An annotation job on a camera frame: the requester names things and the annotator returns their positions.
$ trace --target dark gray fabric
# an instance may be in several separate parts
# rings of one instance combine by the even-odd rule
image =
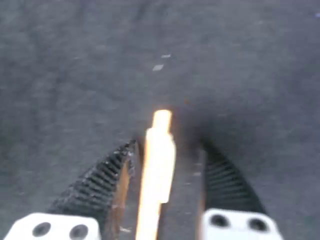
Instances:
[[[205,123],[287,239],[316,239],[317,11],[317,0],[1,0],[0,235],[163,104]],[[192,197],[182,181],[197,174],[175,177]],[[185,237],[193,206],[176,207],[168,231]]]

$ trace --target black rubber grip pad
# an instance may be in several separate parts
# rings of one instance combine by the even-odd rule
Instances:
[[[241,172],[211,143],[203,143],[205,209],[217,208],[266,214],[258,196]]]
[[[47,212],[92,217],[103,230],[112,207],[120,172],[125,161],[134,154],[134,149],[135,141],[131,141],[112,152],[104,161],[93,166],[71,184]]]

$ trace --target small white speck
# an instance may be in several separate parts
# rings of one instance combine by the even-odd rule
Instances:
[[[120,226],[120,232],[131,233],[131,229]]]
[[[152,71],[160,71],[161,69],[164,68],[164,64],[158,64],[158,65],[155,65],[152,69]]]
[[[170,57],[171,57],[171,54],[163,54],[163,55],[161,56],[162,59],[168,59],[168,58],[170,58]]]

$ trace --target gray cloth surface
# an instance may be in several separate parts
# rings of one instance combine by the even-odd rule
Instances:
[[[317,239],[318,11],[317,0],[1,0],[0,237],[170,105],[192,113],[181,124],[206,124],[286,239]],[[192,176],[175,177],[194,196]],[[168,231],[193,239],[193,207],[180,202]]]

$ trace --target screw hole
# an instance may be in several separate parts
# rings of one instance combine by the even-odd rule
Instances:
[[[218,227],[228,227],[229,222],[226,217],[222,215],[213,215],[210,219],[210,222],[212,225],[218,226]]]
[[[32,235],[36,238],[42,237],[50,231],[50,228],[51,228],[51,224],[49,222],[42,222],[34,227],[32,231]]]
[[[249,226],[251,229],[257,230],[260,232],[266,232],[268,230],[266,223],[260,219],[257,219],[257,218],[251,219],[249,221]]]
[[[86,225],[80,224],[74,226],[70,231],[70,239],[71,240],[83,240],[88,235],[88,227]]]

